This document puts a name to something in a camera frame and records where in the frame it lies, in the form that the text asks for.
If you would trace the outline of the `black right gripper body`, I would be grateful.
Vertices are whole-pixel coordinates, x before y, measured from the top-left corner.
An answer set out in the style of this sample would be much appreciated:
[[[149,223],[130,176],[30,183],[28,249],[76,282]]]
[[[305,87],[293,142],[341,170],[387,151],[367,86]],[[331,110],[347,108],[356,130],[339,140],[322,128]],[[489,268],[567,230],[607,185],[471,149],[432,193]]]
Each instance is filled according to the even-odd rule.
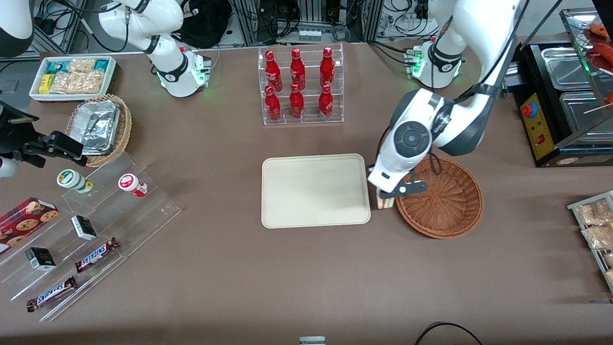
[[[42,137],[33,122],[40,118],[8,105],[0,103],[0,153],[7,159],[25,162],[35,167],[44,167],[46,160],[37,154],[26,153],[24,147],[38,143]]]

